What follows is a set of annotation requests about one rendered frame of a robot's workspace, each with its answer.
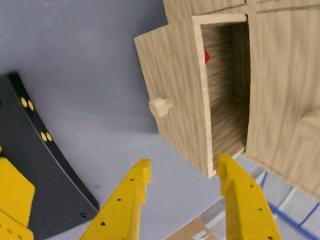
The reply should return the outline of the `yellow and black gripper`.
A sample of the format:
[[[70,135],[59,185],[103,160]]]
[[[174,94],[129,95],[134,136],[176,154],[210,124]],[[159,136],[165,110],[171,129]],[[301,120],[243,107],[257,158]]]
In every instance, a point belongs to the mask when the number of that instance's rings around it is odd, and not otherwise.
[[[218,153],[216,177],[225,197],[226,240],[282,240],[261,187],[232,157]],[[126,174],[79,240],[138,240],[141,203],[151,161],[140,159]]]

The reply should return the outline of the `wooden chest of drawers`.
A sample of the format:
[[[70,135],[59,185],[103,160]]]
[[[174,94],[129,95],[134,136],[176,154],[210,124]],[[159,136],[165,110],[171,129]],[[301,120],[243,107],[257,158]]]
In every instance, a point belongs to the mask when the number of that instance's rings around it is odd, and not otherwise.
[[[276,177],[280,181],[289,185],[293,189],[297,190],[301,194],[305,195],[309,199],[313,200],[320,205],[320,198],[266,167],[260,162],[249,157],[254,118],[256,108],[256,95],[257,95],[257,75],[258,75],[258,38],[257,38],[257,18],[256,15],[272,14],[272,13],[283,13],[283,12],[298,12],[298,11],[318,11],[320,10],[320,0],[284,0],[269,2],[263,4],[256,4],[256,0],[247,0],[248,6],[231,9],[223,12],[218,12],[210,15],[249,15],[250,23],[250,40],[251,40],[251,92],[250,92],[250,110],[249,110],[249,122],[246,149],[239,154],[239,156],[258,166],[262,170]],[[210,16],[206,15],[206,16]]]

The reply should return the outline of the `red 9v battery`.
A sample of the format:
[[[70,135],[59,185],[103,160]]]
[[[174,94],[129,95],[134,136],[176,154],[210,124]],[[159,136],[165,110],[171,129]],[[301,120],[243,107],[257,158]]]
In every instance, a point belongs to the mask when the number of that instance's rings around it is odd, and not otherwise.
[[[204,48],[204,51],[205,51],[205,58],[206,58],[206,63],[207,63],[210,60],[210,57],[209,57],[205,48]]]

